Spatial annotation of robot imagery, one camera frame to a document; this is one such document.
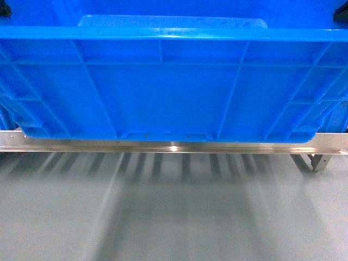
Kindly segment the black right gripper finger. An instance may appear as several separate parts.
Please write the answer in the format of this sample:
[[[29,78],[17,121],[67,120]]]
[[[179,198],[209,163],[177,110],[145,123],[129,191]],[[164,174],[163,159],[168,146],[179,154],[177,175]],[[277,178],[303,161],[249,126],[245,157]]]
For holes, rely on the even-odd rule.
[[[337,8],[333,13],[334,22],[347,22],[348,21],[348,2],[345,2],[339,8]]]

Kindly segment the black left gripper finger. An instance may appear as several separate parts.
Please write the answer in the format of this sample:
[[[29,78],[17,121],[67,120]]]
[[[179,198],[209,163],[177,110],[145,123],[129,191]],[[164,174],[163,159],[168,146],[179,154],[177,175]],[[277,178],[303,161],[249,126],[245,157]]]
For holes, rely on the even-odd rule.
[[[11,7],[7,5],[5,0],[0,0],[0,15],[3,17],[11,16]]]

